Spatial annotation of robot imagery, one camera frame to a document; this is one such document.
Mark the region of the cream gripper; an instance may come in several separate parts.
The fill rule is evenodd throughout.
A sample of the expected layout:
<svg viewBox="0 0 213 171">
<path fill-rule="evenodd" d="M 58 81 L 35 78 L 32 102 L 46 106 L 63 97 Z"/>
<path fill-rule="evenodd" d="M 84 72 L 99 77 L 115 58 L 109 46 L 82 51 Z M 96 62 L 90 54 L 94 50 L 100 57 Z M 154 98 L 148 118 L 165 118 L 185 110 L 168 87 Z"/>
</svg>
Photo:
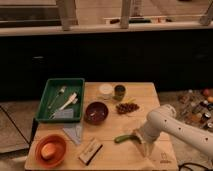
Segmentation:
<svg viewBox="0 0 213 171">
<path fill-rule="evenodd" d="M 143 157 L 149 157 L 152 154 L 152 151 L 154 149 L 153 143 L 146 142 L 138 130 L 133 131 L 133 135 L 135 136 L 135 139 L 133 140 L 133 143 L 141 153 Z"/>
</svg>

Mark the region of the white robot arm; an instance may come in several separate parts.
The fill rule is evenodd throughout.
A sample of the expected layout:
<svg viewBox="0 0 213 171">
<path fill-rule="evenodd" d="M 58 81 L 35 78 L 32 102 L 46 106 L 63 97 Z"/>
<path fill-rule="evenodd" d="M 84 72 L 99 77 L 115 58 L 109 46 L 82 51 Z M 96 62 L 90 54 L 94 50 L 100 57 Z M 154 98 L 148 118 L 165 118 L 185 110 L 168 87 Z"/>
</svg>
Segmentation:
<svg viewBox="0 0 213 171">
<path fill-rule="evenodd" d="M 139 139 L 135 145 L 142 156 L 152 153 L 154 142 L 165 132 L 213 159 L 213 133 L 184 124 L 175 116 L 176 110 L 169 104 L 155 108 L 146 115 L 146 121 L 134 131 Z"/>
</svg>

